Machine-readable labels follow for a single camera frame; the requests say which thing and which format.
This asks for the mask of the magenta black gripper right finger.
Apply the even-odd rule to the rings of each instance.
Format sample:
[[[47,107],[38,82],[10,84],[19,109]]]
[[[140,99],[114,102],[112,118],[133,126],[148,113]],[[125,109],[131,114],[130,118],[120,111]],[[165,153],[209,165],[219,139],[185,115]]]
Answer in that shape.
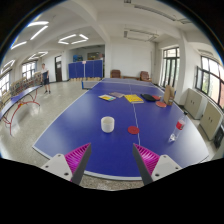
[[[151,175],[159,161],[160,156],[138,144],[133,144],[132,154],[137,163],[143,184],[148,185],[152,183],[153,179]]]

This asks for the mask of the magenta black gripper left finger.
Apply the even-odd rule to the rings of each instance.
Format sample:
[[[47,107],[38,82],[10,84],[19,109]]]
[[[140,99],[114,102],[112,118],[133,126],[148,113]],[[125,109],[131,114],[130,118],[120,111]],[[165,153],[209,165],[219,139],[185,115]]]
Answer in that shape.
[[[71,182],[79,185],[91,155],[91,144],[87,143],[65,155],[66,162],[72,172]]]

